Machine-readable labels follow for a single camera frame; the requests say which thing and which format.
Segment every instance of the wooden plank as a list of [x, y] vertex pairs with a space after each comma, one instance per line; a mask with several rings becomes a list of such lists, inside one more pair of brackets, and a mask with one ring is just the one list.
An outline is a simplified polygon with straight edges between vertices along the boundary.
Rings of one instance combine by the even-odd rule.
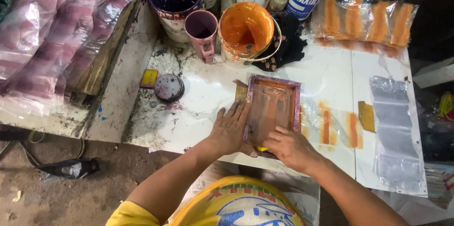
[[88, 95], [98, 95], [104, 76], [112, 59], [121, 51], [129, 27], [133, 21], [131, 13], [136, 13], [141, 0], [133, 0], [122, 11], [112, 36], [101, 47], [91, 66], [83, 73], [74, 91]]

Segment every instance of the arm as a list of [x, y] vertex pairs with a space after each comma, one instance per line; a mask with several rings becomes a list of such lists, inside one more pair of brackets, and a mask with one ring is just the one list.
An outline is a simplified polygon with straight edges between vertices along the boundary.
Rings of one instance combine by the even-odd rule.
[[235, 102], [225, 116], [225, 108], [222, 108], [207, 138], [145, 179], [127, 201], [143, 207], [163, 224], [178, 208], [196, 178], [221, 156], [242, 152], [257, 157], [254, 149], [243, 142], [250, 110], [249, 102], [240, 107]]
[[383, 200], [318, 153], [302, 134], [276, 127], [263, 145], [289, 168], [316, 179], [353, 226], [409, 225]]

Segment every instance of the pink plastic cup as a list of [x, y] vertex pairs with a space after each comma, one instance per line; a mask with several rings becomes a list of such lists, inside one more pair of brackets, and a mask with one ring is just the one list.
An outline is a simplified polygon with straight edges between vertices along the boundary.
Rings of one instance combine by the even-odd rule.
[[205, 64], [212, 63], [218, 29], [216, 16], [204, 10], [194, 11], [186, 17], [184, 29], [189, 35], [197, 56]]

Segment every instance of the dirt floor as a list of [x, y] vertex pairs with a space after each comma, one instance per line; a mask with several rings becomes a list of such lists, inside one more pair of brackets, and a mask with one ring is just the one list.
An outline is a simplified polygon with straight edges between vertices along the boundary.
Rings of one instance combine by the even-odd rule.
[[[88, 142], [85, 158], [96, 157], [103, 171], [80, 180], [43, 183], [26, 160], [19, 144], [0, 162], [0, 225], [72, 226], [104, 225], [112, 212], [145, 178], [179, 154], [148, 153], [147, 148], [107, 142]], [[80, 142], [48, 136], [30, 145], [42, 163], [74, 158]], [[12, 200], [22, 191], [18, 202]], [[321, 193], [320, 226], [346, 226], [340, 208], [324, 190]]]

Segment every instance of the orange paint bucket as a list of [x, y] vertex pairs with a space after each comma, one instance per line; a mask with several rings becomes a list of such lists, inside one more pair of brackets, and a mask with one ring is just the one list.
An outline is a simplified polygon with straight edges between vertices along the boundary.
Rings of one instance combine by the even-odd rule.
[[224, 11], [219, 20], [221, 57], [227, 65], [235, 68], [244, 68], [254, 61], [271, 57], [274, 53], [255, 59], [268, 49], [275, 26], [282, 36], [279, 26], [262, 6], [250, 2], [233, 4]]

